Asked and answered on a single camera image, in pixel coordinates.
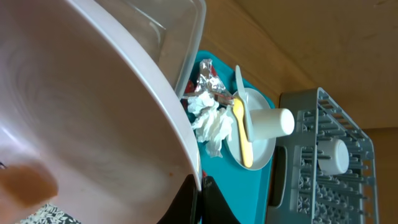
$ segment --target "spoon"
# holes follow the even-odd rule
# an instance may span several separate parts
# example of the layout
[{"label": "spoon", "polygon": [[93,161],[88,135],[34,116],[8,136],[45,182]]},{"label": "spoon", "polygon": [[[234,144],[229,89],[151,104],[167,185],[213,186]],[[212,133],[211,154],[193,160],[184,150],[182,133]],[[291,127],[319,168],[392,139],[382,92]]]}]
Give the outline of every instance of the spoon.
[{"label": "spoon", "polygon": [[232,108],[232,111],[236,117],[236,121],[238,122],[243,165],[247,168],[250,168],[253,165],[253,149],[251,146],[251,142],[248,141],[248,138],[246,137],[246,132],[244,130],[244,125],[243,125],[244,106],[239,98],[234,99],[234,106]]}]

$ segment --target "blue tray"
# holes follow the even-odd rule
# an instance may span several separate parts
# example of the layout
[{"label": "blue tray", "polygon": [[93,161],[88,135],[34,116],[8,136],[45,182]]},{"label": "blue tray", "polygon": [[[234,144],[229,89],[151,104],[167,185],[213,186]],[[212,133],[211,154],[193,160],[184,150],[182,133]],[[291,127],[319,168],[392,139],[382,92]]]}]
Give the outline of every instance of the blue tray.
[{"label": "blue tray", "polygon": [[[203,59],[208,58],[213,60],[213,66],[229,92],[232,94],[236,92],[234,70],[207,51],[198,52],[190,79],[194,83],[196,82],[195,77],[199,73],[199,63]],[[244,87],[257,90],[256,87],[246,80],[243,80],[243,85]],[[270,107],[275,108],[273,102],[265,95],[264,97],[267,99]],[[188,114],[188,117],[191,122],[195,120],[193,114]],[[202,169],[208,175],[214,177],[235,217],[244,224],[264,224],[266,222],[272,160],[261,170],[249,171],[236,163],[225,141],[221,149],[223,158],[210,158],[205,151],[205,145],[198,143],[198,146]]]}]

